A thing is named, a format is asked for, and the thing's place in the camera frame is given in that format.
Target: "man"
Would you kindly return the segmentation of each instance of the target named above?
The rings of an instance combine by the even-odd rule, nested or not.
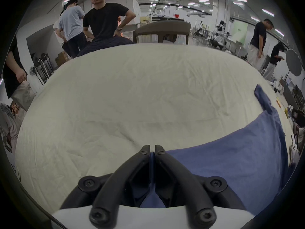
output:
[[[71,53],[70,53],[70,48],[68,46],[67,43],[67,39],[66,37],[63,35],[63,32],[59,31],[59,20],[55,21],[54,25],[53,25],[53,29],[56,35],[56,38],[60,44],[60,46],[62,47],[62,49],[71,57]]]
[[[136,15],[130,9],[117,3],[106,3],[105,0],[91,0],[94,8],[84,17],[83,30],[87,37],[94,39],[109,39],[121,36],[120,31],[133,20]],[[126,16],[118,26],[117,18]]]
[[[87,45],[86,36],[83,33],[81,19],[85,13],[82,8],[76,5],[78,0],[69,0],[67,9],[59,18],[59,32],[63,31],[66,37],[71,56],[75,58],[80,50]]]
[[[250,42],[247,62],[257,70],[260,70],[262,67],[262,63],[260,64],[259,59],[263,55],[263,48],[266,43],[266,30],[271,30],[272,28],[273,24],[269,19],[258,22],[255,26],[253,38]]]
[[[6,57],[2,74],[7,97],[28,111],[35,94],[27,81],[27,74],[19,58],[16,36]]]
[[[271,77],[273,75],[273,72],[274,72],[274,69],[276,67],[276,63],[278,61],[281,61],[281,60],[285,60],[282,56],[279,56],[279,52],[280,51],[285,51],[285,46],[279,42],[278,44],[276,44],[272,50],[272,53],[271,53],[271,56],[270,56],[270,61],[269,61],[269,64],[266,68],[266,71],[265,73],[263,74],[263,77],[266,79],[266,80],[271,80]]]

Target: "cardboard box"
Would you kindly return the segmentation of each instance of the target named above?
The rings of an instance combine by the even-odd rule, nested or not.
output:
[[[58,57],[55,59],[55,62],[58,67],[60,67],[62,64],[66,63],[67,61],[69,61],[69,58],[65,51],[59,53]]]

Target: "black shirt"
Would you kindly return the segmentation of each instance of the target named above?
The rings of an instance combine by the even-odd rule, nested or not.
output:
[[[253,33],[253,38],[250,42],[250,44],[252,44],[254,47],[260,49],[260,44],[259,44],[259,37],[260,35],[264,38],[264,44],[263,44],[263,48],[265,47],[265,43],[266,43],[266,37],[267,37],[267,33],[266,33],[266,28],[263,22],[258,22],[255,26],[254,29],[254,33]]]
[[[15,61],[17,62],[19,67],[24,70],[24,68],[20,62],[20,58],[19,58],[16,36],[14,37],[14,39],[12,41],[9,52],[10,51],[13,53]],[[20,83],[18,82],[15,73],[6,64],[3,67],[2,74],[3,74],[3,80],[4,80],[4,84],[5,84],[7,97],[10,98],[12,96],[12,94],[14,93],[14,91],[17,89],[17,87],[20,85]]]
[[[272,63],[272,64],[276,65],[276,63],[277,63],[278,61],[281,61],[280,58],[275,58],[275,57],[274,57],[275,55],[278,55],[279,52],[280,52],[279,49],[277,49],[276,47],[273,48],[272,53],[271,53],[271,56],[270,56],[270,61],[269,61],[269,63]]]
[[[101,9],[93,8],[86,13],[83,27],[90,26],[95,38],[111,38],[117,28],[118,17],[125,16],[128,10],[121,4],[108,2]]]

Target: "beige pants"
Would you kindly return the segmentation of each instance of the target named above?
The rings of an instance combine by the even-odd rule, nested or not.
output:
[[[35,94],[29,82],[24,81],[17,87],[11,98],[21,108],[23,108],[25,111],[28,111],[34,97]]]
[[[252,44],[250,44],[250,49],[247,56],[247,62],[252,65],[254,68],[256,68],[258,71],[261,70],[261,67],[263,66],[263,62],[265,57],[258,58],[259,49]]]

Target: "white bedsheet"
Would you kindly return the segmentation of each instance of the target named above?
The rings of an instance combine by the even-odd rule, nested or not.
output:
[[[151,43],[70,60],[24,118],[16,150],[21,183],[53,213],[81,177],[114,172],[143,145],[192,147],[245,127],[262,112],[257,84],[278,110],[289,148],[292,129],[276,94],[233,55]]]

